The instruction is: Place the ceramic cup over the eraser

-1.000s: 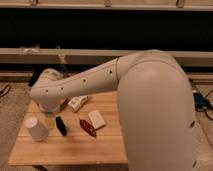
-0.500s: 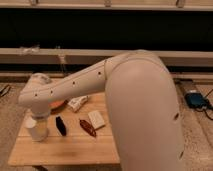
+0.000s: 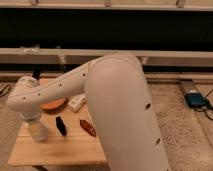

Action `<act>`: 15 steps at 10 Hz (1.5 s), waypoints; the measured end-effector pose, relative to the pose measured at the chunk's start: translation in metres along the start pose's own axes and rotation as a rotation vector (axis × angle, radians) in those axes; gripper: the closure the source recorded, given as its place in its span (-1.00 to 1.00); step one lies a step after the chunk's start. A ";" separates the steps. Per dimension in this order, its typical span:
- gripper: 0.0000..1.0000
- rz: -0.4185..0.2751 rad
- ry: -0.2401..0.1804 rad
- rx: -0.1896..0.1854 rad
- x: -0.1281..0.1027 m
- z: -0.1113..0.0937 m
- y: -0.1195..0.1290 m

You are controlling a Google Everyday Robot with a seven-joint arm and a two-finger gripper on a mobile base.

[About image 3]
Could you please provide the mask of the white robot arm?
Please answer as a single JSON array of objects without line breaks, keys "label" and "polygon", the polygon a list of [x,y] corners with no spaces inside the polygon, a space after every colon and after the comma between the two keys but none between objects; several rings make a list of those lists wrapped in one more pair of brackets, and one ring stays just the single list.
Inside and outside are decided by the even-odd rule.
[{"label": "white robot arm", "polygon": [[44,85],[24,76],[7,105],[32,121],[41,104],[81,93],[111,171],[170,170],[142,65],[132,54],[105,55]]}]

